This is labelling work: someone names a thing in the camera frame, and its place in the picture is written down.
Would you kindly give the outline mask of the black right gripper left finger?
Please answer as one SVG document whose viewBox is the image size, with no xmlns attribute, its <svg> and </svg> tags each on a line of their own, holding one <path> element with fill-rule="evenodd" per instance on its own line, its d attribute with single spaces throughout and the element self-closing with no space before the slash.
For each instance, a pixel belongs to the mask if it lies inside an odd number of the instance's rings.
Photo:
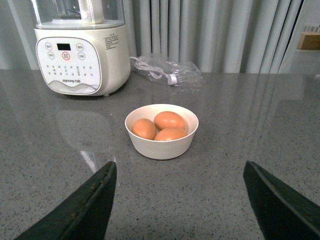
<svg viewBox="0 0 320 240">
<path fill-rule="evenodd" d="M 103 240 L 111 215 L 117 166 L 107 162 L 17 240 Z"/>
</svg>

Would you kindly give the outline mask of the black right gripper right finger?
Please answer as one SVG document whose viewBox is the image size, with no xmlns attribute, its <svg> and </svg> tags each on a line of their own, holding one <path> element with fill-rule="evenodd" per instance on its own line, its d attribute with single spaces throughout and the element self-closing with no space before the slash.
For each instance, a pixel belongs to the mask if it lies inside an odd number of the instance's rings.
<svg viewBox="0 0 320 240">
<path fill-rule="evenodd" d="M 252 161 L 243 179 L 250 205 L 266 240 L 318 240 L 320 206 Z"/>
</svg>

